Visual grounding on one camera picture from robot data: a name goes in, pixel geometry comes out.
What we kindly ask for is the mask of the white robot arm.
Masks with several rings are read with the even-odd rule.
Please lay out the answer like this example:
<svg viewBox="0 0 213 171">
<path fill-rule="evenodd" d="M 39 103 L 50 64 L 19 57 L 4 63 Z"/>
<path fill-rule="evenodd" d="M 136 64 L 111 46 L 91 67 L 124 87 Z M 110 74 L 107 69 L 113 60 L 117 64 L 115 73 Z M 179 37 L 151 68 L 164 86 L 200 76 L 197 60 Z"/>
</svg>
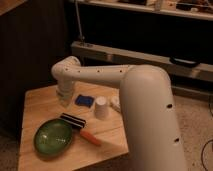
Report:
<svg viewBox="0 0 213 171">
<path fill-rule="evenodd" d="M 171 81 L 152 65 L 84 67 L 69 56 L 53 65 L 57 95 L 68 103 L 76 81 L 119 90 L 129 153 L 135 171 L 188 171 Z"/>
</svg>

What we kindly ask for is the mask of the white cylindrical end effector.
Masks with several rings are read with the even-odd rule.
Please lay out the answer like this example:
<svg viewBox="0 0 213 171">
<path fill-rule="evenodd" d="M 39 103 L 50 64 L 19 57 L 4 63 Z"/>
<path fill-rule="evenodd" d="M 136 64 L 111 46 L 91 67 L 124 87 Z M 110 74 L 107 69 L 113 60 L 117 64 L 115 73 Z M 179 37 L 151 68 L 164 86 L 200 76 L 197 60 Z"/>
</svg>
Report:
<svg viewBox="0 0 213 171">
<path fill-rule="evenodd" d="M 73 96 L 73 90 L 72 89 L 63 90 L 63 89 L 57 88 L 56 94 L 57 94 L 57 97 L 58 97 L 60 104 L 63 107 L 68 107 L 70 105 L 71 99 L 72 99 L 72 96 Z"/>
</svg>

